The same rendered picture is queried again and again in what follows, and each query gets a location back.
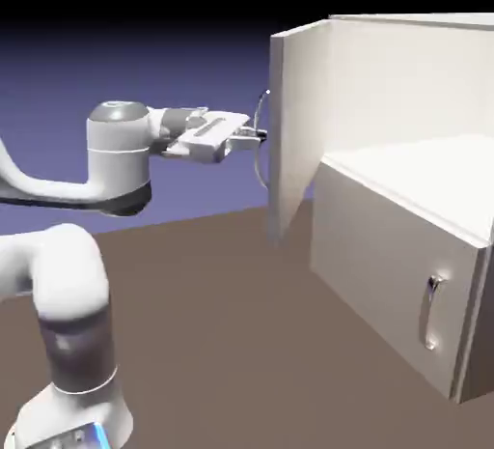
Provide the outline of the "white closed cabinet door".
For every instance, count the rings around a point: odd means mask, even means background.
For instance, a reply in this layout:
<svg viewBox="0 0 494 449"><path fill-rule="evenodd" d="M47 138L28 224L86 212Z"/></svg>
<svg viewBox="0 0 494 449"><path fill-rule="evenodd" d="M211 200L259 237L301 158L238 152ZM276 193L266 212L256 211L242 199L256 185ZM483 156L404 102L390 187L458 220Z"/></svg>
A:
<svg viewBox="0 0 494 449"><path fill-rule="evenodd" d="M494 253L448 232L328 161L316 173L311 268L443 396L494 392ZM428 351L418 337L427 278L434 298Z"/></svg>

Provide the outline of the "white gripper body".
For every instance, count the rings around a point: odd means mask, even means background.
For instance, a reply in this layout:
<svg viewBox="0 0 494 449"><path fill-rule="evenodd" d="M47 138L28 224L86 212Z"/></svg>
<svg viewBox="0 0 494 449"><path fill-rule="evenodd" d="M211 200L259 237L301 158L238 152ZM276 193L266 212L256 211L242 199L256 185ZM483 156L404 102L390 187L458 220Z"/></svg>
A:
<svg viewBox="0 0 494 449"><path fill-rule="evenodd" d="M227 143L250 120L242 113L199 111L188 114L179 135L160 153L165 158L218 163L229 153Z"/></svg>

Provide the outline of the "white cabinet door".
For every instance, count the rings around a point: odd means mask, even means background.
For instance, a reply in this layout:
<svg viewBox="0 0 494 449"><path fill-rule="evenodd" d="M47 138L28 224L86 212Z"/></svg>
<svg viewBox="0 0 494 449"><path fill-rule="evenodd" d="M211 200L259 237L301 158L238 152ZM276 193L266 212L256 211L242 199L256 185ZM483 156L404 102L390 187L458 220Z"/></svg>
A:
<svg viewBox="0 0 494 449"><path fill-rule="evenodd" d="M443 396L494 392L494 253L448 232L328 161L316 173L311 268ZM434 298L428 351L418 337L427 278Z"/></svg>
<svg viewBox="0 0 494 449"><path fill-rule="evenodd" d="M267 231L276 243L325 151L330 30L323 19L270 37Z"/></svg>

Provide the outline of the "curved silver door handle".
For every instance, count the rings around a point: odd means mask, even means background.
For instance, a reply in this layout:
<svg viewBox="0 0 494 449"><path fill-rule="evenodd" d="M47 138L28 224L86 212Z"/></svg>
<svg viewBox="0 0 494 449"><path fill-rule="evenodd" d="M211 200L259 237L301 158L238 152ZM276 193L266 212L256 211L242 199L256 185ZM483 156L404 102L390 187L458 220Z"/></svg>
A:
<svg viewBox="0 0 494 449"><path fill-rule="evenodd" d="M260 118L261 118L261 109L262 105L265 102L266 98L269 96L270 90L266 89L263 91L259 97L259 101L255 110L254 118L253 118L253 128L255 130L255 133L260 140L257 148L255 149L255 154L254 154L254 168L255 168L255 174L260 182L261 186L265 189L268 189L269 187L269 182L265 179L264 175L262 174L261 171L261 161L260 161L260 150L261 150L261 143L267 138L267 132L262 131L259 128L259 123L260 123Z"/></svg>

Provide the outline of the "white cabinet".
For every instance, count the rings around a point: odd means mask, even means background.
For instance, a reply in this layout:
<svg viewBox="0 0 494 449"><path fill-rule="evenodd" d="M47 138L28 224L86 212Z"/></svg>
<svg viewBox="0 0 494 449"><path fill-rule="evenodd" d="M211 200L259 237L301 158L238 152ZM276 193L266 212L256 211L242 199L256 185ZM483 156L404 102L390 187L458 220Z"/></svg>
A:
<svg viewBox="0 0 494 449"><path fill-rule="evenodd" d="M326 19L319 164L494 253L494 13ZM307 188L314 198L316 173Z"/></svg>

